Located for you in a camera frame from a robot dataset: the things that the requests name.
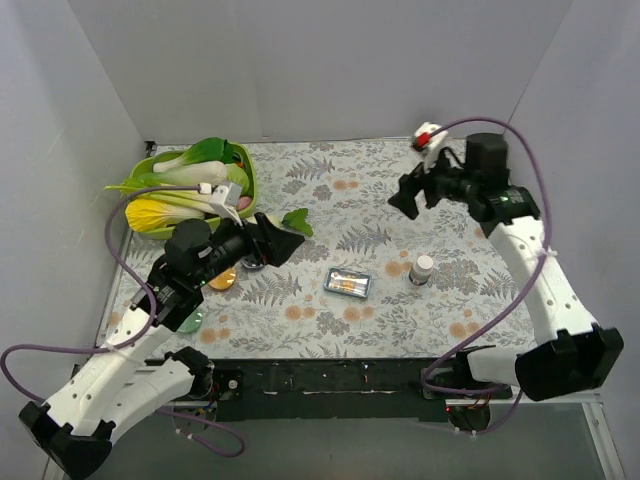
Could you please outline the blue rectangular pill box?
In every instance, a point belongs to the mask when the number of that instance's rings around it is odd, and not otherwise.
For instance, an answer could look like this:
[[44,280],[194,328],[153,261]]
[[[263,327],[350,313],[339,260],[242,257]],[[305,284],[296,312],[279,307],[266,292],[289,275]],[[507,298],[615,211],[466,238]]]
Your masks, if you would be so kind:
[[369,296],[372,277],[365,273],[331,267],[324,282],[324,290],[330,293],[366,299]]

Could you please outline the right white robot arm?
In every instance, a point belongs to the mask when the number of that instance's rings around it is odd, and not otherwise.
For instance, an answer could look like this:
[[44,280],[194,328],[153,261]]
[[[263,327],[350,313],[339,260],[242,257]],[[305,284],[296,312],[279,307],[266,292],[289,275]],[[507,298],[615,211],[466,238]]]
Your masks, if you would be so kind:
[[615,328],[603,328],[579,300],[549,246],[550,233],[529,191],[511,184],[508,144],[495,133],[466,139],[465,159],[447,158],[447,131],[425,123],[412,137],[420,163],[399,180],[389,203],[410,219],[423,194],[435,207],[463,203],[504,261],[533,325],[529,351],[472,344],[452,353],[453,364],[435,362],[421,373],[425,388],[475,397],[504,386],[542,401],[601,387],[624,348]]

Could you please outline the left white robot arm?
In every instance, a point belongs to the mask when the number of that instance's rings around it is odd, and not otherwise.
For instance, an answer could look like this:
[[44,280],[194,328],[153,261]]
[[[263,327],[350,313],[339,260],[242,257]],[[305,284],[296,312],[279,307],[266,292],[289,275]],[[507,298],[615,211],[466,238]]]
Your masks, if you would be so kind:
[[168,354],[132,383],[145,360],[203,301],[203,287],[245,257],[284,264],[304,242],[258,213],[254,221],[179,223],[117,328],[56,393],[30,401],[19,419],[34,442],[72,479],[86,479],[116,441],[166,402],[205,398],[213,386],[209,358],[191,347]]

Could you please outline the white cap pill bottle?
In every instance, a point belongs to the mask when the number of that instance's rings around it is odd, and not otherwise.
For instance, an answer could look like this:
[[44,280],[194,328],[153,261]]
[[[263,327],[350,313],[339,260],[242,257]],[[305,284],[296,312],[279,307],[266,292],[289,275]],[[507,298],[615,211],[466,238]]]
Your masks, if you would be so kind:
[[434,260],[428,255],[420,255],[416,258],[409,271],[409,280],[413,285],[423,286],[428,281],[434,268]]

